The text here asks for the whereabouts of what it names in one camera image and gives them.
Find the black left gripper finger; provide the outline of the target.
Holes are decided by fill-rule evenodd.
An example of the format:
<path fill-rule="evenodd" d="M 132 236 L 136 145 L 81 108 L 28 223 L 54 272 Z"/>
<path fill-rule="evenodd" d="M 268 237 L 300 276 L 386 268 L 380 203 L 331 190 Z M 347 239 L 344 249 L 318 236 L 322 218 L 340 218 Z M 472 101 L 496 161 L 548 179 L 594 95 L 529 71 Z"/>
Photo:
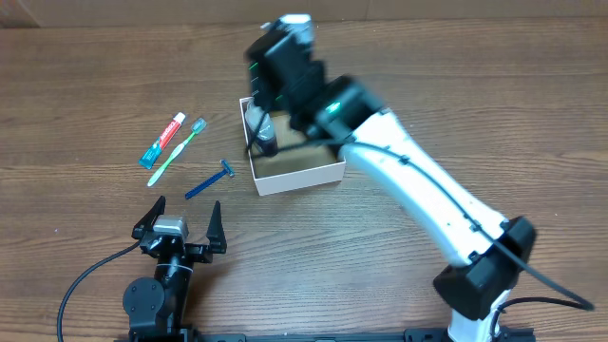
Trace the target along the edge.
<path fill-rule="evenodd" d="M 134 239 L 142 239 L 147 232 L 152 232 L 156 220 L 164 214 L 165 205 L 165 196 L 160 196 L 152 208 L 134 225 L 131 236 Z"/>
<path fill-rule="evenodd" d="M 215 202 L 212 216 L 210 217 L 206 237 L 209 241 L 209 250 L 213 254 L 226 253 L 227 241 L 222 225 L 221 205 L 218 200 Z"/>

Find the clear bottle with dark liquid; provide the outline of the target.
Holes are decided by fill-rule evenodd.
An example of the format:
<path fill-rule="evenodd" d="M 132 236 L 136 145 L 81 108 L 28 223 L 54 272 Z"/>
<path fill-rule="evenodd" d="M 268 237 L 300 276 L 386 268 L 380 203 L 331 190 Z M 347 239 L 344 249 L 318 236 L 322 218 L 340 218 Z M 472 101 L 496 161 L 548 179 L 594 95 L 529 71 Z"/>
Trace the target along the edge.
<path fill-rule="evenodd" d="M 250 101 L 246 106 L 244 119 L 248 135 L 248 149 L 255 147 L 262 156 L 274 156 L 278 146 L 275 125 L 270 115 Z"/>

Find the white cardboard box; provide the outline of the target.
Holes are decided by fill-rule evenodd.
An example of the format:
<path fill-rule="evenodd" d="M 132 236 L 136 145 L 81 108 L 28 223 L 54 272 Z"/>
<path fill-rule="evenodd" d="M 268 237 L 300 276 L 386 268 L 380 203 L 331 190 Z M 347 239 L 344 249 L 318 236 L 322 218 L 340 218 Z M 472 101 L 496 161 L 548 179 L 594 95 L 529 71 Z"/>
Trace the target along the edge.
<path fill-rule="evenodd" d="M 245 113 L 253 98 L 239 99 L 245 141 L 249 141 Z M 285 112 L 273 113 L 277 147 L 304 143 L 305 137 L 289 127 L 289 116 Z M 342 181 L 346 162 L 336 158 L 326 146 L 306 147 L 278 152 L 271 158 L 254 158 L 261 153 L 255 146 L 248 152 L 249 163 L 256 189 L 260 196 L 288 192 L 296 189 Z"/>

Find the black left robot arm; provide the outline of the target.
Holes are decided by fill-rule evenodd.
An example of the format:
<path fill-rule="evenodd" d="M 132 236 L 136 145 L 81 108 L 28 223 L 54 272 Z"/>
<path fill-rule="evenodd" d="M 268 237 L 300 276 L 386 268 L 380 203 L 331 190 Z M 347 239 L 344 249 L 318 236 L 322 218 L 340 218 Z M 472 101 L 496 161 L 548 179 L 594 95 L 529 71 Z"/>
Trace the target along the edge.
<path fill-rule="evenodd" d="M 165 204 L 165 197 L 159 197 L 132 230 L 142 253 L 155 258 L 157 264 L 152 277 L 140 277 L 124 291 L 130 341 L 200 341 L 199 331 L 182 323 L 194 265 L 210 264 L 215 255 L 227 250 L 218 201 L 206 244 L 189 243 L 185 218 L 166 215 Z"/>

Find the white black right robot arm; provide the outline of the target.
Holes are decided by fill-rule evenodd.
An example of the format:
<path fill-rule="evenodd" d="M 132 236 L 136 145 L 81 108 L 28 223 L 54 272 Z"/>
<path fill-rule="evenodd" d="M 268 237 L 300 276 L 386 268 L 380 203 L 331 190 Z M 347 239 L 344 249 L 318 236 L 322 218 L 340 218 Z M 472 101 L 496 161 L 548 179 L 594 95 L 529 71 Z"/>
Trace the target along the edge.
<path fill-rule="evenodd" d="M 256 105 L 284 110 L 309 143 L 336 147 L 380 183 L 437 244 L 447 267 L 433 286 L 452 310 L 451 341 L 499 341 L 498 325 L 536 239 L 467 192 L 409 135 L 397 116 L 349 75 L 329 82 L 312 45 L 273 29 L 245 52 Z"/>

